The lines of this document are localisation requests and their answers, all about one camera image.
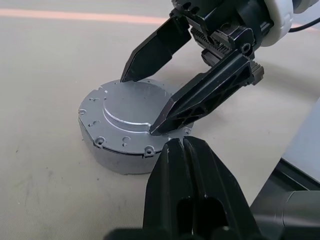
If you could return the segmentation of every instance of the metal plate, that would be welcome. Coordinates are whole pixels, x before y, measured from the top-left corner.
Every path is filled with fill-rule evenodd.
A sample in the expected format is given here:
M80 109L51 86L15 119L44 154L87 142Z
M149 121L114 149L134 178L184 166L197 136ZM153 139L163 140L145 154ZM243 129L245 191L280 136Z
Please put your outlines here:
M149 134L150 126L173 92L169 86L151 79L108 82L90 92L79 107L82 135L88 135L94 146L105 151L128 157L156 157L167 141L182 139L190 134L193 126L161 136Z
M150 157L144 157L141 155L118 153L105 148L97 147L80 121L79 125L83 140L87 147L92 152L96 161L105 168L123 175L147 174L153 170L160 152Z

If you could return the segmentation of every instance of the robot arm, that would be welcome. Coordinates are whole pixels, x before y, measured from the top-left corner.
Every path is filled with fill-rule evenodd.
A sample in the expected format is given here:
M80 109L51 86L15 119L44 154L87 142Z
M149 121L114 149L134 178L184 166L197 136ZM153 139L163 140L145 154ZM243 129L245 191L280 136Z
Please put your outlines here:
M211 113L241 87L264 75L255 51L285 36L294 11L314 0L172 0L170 18L131 54L121 82L155 74L193 35L211 69L176 92L150 127L152 135L183 128Z

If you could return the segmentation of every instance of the beige floor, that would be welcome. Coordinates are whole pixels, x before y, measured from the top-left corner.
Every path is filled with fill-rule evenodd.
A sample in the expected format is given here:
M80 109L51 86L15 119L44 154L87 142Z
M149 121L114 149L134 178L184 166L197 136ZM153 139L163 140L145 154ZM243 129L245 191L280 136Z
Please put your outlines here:
M165 17L171 8L41 2L30 1L29 10ZM0 0L6 9L25 4ZM0 16L0 239L100 240L115 227L141 226L148 175L101 167L77 118L83 98L118 79L131 51L156 27ZM320 97L319 39L320 31L305 31L260 49L265 79L193 129L236 176L249 204ZM153 78L183 85L207 69L200 53L191 41Z

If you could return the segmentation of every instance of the black cable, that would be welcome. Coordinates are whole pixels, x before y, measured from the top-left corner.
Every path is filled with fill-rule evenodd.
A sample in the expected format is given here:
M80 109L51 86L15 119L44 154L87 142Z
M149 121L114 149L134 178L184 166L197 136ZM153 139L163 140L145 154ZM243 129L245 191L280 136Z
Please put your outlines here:
M320 23L320 17L317 18L316 20L312 21L312 22L307 23L306 25L298 26L298 27L295 27L295 28L291 28L289 30L289 33L295 33L295 32L299 32L299 31L305 30L305 29L310 28L313 25L316 25L318 23Z

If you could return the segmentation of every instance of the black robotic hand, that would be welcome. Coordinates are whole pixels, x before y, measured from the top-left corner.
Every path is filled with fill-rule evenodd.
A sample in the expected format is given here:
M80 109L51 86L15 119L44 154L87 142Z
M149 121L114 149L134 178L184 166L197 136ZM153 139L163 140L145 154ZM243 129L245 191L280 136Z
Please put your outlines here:
M263 0L172 2L170 18L132 52L121 82L155 74L191 39L190 32L212 68L169 99L150 127L152 135L183 128L211 113L241 87L258 83L264 69L253 61L254 53L274 25Z
M195 137L167 142L149 177L142 229L105 240L266 240L232 173Z

